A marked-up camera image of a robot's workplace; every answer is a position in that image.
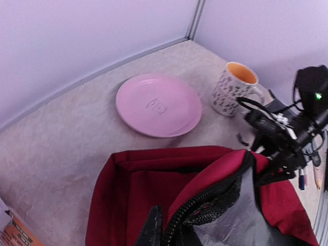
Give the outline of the orange treehouse book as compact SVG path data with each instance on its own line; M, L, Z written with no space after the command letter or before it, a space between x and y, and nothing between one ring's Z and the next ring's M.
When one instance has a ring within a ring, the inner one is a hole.
M1 246L44 245L1 199Z

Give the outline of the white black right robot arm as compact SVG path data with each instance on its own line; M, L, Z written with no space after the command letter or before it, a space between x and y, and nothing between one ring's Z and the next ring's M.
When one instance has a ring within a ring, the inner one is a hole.
M293 103L271 111L247 98L239 98L250 111L245 120L267 140L279 157L302 153L303 148L327 125L327 66L297 71L293 85Z

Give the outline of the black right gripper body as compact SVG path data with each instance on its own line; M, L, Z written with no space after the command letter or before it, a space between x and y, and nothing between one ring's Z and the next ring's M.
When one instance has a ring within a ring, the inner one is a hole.
M267 157L275 157L278 154L286 158L299 157L299 144L292 126L283 124L276 118L269 118L260 110L251 110L244 117L245 121L257 130L255 139L251 145L253 152L263 148L260 154Z

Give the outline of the red student backpack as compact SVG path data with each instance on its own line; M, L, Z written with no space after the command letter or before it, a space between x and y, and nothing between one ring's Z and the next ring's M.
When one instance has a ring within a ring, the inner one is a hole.
M86 245L135 245L161 206L161 245L317 245L290 182L265 156L225 147L114 153L96 182Z

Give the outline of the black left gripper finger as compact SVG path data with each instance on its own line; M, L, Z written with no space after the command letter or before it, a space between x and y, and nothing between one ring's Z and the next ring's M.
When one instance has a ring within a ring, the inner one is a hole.
M163 212L161 206L151 207L135 246L160 246L162 226Z

